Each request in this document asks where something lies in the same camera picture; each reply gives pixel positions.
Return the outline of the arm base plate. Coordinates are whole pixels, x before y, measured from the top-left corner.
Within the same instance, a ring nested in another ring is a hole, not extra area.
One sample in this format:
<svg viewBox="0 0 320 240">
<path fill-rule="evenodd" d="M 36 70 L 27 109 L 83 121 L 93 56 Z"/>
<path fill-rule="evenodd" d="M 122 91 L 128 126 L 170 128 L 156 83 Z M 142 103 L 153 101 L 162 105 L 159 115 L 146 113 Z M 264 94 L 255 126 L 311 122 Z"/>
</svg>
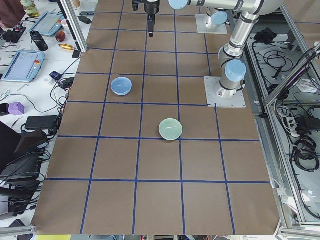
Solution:
<svg viewBox="0 0 320 240">
<path fill-rule="evenodd" d="M 199 34 L 226 35 L 228 33 L 226 22 L 228 14 L 226 12 L 216 12 L 212 16 L 207 14 L 196 14 L 196 26 Z"/>
<path fill-rule="evenodd" d="M 205 76 L 204 87 L 208 108 L 246 108 L 246 102 L 238 82 L 233 90 L 226 90 L 220 84 L 220 77 Z"/>
</svg>

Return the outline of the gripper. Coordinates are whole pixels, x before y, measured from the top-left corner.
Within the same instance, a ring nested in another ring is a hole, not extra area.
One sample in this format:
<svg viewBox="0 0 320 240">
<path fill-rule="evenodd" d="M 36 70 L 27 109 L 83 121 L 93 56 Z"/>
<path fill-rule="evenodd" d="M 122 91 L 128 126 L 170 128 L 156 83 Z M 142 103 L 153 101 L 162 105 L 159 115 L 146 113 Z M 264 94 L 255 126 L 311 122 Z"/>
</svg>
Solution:
<svg viewBox="0 0 320 240">
<path fill-rule="evenodd" d="M 148 35 L 153 37 L 156 14 L 160 11 L 160 0 L 145 0 L 144 11 L 148 14 Z"/>
</svg>

